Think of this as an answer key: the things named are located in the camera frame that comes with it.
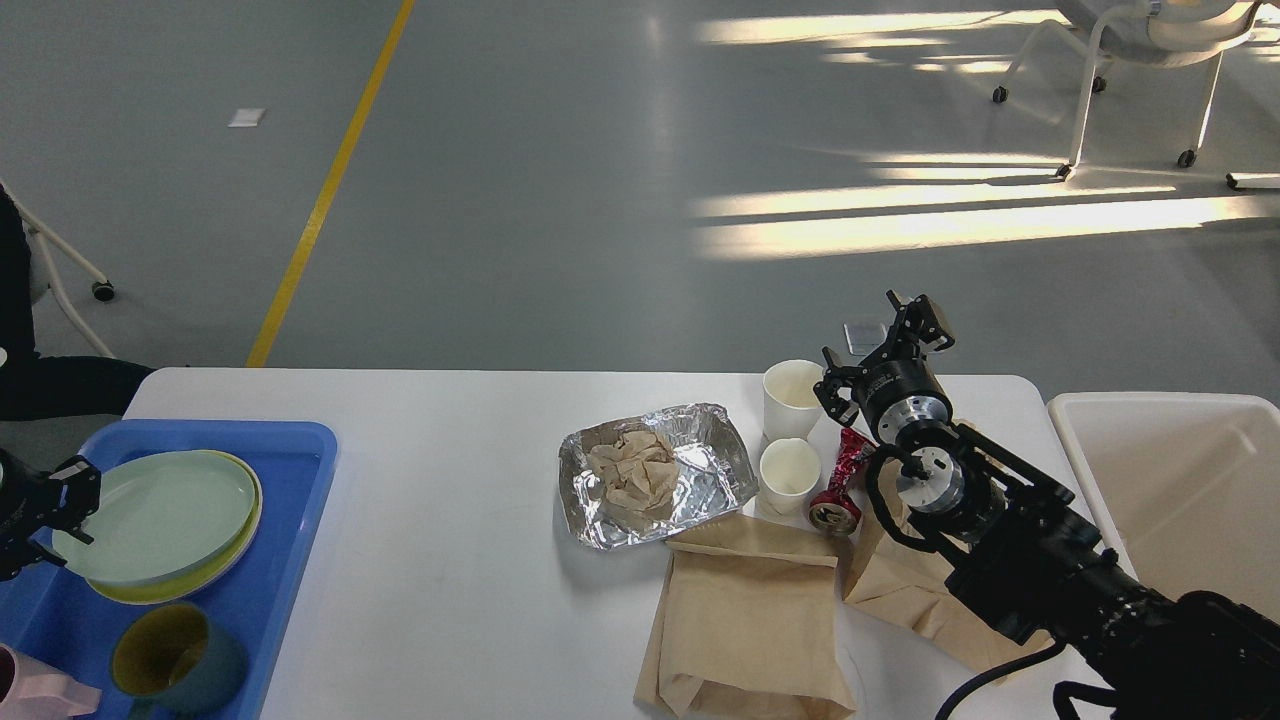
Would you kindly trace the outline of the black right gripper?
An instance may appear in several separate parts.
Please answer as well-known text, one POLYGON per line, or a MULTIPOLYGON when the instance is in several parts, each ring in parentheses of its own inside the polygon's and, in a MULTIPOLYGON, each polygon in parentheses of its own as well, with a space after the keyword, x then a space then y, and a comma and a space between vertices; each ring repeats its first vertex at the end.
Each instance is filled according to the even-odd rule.
POLYGON ((928 357, 955 346, 956 336, 927 293, 906 299, 888 290, 886 297, 895 316, 872 351, 872 364, 865 356, 846 363, 824 346, 826 369, 813 391, 826 415, 842 428, 852 428, 864 414, 876 441, 901 446, 923 427, 952 423, 954 406, 928 357))

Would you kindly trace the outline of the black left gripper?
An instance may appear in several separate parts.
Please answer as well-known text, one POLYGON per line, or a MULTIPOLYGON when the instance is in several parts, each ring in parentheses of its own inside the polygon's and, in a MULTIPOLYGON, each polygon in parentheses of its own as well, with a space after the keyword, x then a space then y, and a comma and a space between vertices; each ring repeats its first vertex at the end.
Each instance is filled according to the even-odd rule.
POLYGON ((1 580, 41 562, 64 568, 67 560, 32 536, 44 527, 90 546, 84 523, 97 512, 102 473, 84 456, 73 456, 51 471, 32 468, 1 451, 1 580))

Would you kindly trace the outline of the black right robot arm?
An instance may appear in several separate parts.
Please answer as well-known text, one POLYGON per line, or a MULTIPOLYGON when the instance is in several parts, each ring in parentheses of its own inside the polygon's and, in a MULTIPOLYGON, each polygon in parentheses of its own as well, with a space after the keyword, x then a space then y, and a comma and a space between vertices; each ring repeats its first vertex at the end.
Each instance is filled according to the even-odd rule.
POLYGON ((1211 591, 1170 600, 1125 573, 1066 486, 954 419, 927 363, 955 342, 940 307, 925 295, 887 297, 895 316, 883 341, 854 365, 824 348, 814 393, 841 427, 867 421, 864 488, 879 527, 943 557, 950 594, 987 626, 1019 644, 1037 632, 1052 639, 960 685, 937 717, 1074 648, 1103 684, 1057 683, 1061 719, 1078 717, 1080 702, 1115 719, 1275 719, 1277 624, 1211 591))

